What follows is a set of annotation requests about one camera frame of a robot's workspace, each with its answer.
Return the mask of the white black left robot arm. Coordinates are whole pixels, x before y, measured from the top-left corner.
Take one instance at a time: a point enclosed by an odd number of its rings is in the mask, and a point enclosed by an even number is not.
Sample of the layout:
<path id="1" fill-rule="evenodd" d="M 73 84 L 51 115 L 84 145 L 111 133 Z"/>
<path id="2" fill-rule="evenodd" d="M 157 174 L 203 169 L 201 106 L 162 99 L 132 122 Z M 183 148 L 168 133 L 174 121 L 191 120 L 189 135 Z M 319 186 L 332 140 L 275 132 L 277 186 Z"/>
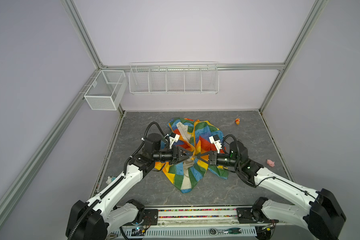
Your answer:
<path id="1" fill-rule="evenodd" d="M 72 206 L 66 229 L 69 240 L 105 240 L 123 225 L 143 221 L 143 204 L 129 200 L 118 208 L 120 199 L 151 172 L 156 163 L 176 165 L 193 156 L 193 152 L 181 146 L 161 149 L 162 141 L 168 142 L 169 137 L 149 134 L 114 181 L 86 202 L 77 201 Z"/>

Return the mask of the small pink toy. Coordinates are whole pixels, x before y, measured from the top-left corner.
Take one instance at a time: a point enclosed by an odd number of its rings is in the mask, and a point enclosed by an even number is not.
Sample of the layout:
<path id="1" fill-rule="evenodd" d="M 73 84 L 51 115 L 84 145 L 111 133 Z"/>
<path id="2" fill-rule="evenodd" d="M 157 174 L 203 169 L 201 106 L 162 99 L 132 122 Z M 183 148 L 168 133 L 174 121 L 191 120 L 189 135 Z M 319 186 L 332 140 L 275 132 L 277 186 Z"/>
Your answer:
<path id="1" fill-rule="evenodd" d="M 275 162 L 272 160 L 267 160 L 267 164 L 272 168 L 275 166 Z"/>

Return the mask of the multicolour patchwork jacket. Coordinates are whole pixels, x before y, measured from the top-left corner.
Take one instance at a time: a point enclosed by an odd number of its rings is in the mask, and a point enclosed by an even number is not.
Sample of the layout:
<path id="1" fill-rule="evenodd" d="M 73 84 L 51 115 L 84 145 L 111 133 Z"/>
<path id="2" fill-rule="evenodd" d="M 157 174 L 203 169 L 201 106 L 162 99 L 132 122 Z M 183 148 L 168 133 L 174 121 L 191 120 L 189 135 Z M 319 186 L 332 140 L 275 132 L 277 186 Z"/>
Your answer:
<path id="1" fill-rule="evenodd" d="M 223 140 L 224 134 L 219 128 L 209 121 L 194 121 L 187 118 L 173 118 L 168 122 L 168 127 L 172 133 L 180 135 L 180 139 L 174 143 L 174 146 L 194 152 L 192 158 L 182 163 L 171 165 L 166 162 L 155 165 L 154 169 L 161 170 L 178 190 L 183 194 L 190 192 L 208 171 L 222 179 L 228 178 L 229 171 L 222 167 L 207 165 L 195 158 L 195 154 L 216 151 L 209 137 L 218 135 L 220 140 Z"/>

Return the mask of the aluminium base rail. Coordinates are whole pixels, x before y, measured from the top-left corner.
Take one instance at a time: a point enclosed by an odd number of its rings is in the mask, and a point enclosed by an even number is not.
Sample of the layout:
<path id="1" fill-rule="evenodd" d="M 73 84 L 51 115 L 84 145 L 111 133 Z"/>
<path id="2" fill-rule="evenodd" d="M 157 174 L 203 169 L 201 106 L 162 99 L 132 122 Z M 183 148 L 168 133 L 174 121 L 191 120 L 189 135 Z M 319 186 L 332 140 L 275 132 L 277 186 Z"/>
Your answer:
<path id="1" fill-rule="evenodd" d="M 163 208 L 163 209 L 148 209 L 144 210 L 144 218 L 151 220 L 150 225 L 156 225 L 158 222 L 162 223 L 171 223 L 171 224 L 180 224 L 182 222 L 186 223 L 195 223 L 200 225 L 203 221 L 218 221 L 225 220 L 231 221 L 233 223 L 239 224 L 250 224 L 257 223 L 252 220 L 245 218 L 245 214 L 248 214 L 251 211 L 252 207 L 196 207 L 190 209 L 180 209 L 180 208 Z M 264 223 L 277 223 L 278 220 L 266 221 Z"/>

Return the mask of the white teal small toy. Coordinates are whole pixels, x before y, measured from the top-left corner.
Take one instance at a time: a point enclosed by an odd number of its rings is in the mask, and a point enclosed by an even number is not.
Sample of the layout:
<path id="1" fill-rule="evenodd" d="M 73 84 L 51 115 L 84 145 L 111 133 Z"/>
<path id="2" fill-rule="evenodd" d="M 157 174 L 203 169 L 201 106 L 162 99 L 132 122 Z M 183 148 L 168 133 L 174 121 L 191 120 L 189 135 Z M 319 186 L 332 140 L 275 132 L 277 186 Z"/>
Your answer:
<path id="1" fill-rule="evenodd" d="M 116 177 L 110 177 L 108 176 L 107 180 L 106 180 L 106 184 L 110 185 L 114 180 L 116 179 Z"/>

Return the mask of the small white mesh basket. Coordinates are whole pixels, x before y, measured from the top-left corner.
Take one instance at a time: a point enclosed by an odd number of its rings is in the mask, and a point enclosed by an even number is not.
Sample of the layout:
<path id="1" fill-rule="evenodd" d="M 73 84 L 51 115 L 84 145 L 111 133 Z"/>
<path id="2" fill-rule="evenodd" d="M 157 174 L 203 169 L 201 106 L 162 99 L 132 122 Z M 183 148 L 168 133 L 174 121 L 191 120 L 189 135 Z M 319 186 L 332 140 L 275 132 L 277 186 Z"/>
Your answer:
<path id="1" fill-rule="evenodd" d="M 100 70 L 84 97 L 92 110 L 117 111 L 127 85 L 124 71 Z"/>

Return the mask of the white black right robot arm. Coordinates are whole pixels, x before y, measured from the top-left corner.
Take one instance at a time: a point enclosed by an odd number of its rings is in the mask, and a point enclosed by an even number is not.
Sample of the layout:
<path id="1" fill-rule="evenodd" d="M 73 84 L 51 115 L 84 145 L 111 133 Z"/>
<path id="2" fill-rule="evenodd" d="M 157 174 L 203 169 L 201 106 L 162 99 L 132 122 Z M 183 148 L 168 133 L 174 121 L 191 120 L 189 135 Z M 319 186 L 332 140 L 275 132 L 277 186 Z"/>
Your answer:
<path id="1" fill-rule="evenodd" d="M 264 188 L 289 201 L 281 204 L 260 197 L 245 218 L 257 223 L 278 220 L 308 230 L 318 240 L 337 240 L 346 216 L 336 197 L 326 189 L 317 191 L 285 179 L 249 158 L 241 142 L 232 142 L 228 153 L 197 154 L 209 166 L 234 168 L 237 176 L 252 188 Z"/>

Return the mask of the green circuit board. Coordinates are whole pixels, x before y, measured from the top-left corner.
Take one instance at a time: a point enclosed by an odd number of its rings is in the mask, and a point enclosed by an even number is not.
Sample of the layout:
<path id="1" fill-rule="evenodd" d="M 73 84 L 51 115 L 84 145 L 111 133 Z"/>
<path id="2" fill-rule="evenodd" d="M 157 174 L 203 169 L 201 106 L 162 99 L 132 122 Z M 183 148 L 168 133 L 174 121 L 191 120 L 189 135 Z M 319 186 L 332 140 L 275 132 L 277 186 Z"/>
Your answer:
<path id="1" fill-rule="evenodd" d="M 137 227 L 131 230 L 131 237 L 142 237 L 146 233 L 146 229 L 143 227 Z"/>

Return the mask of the green handled ratchet wrench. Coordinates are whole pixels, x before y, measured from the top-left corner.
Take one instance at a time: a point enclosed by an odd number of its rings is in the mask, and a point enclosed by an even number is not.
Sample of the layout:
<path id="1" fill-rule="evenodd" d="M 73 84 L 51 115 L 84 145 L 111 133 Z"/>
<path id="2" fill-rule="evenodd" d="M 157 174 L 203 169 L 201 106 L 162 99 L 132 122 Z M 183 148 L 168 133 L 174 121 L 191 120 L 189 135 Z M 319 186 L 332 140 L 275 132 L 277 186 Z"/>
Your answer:
<path id="1" fill-rule="evenodd" d="M 243 232 L 243 230 L 241 228 L 229 228 L 229 229 L 225 229 L 225 230 L 218 230 L 216 228 L 209 229 L 209 234 L 211 236 L 217 236 L 219 234 L 237 235 L 237 234 L 241 234 L 242 232 Z"/>

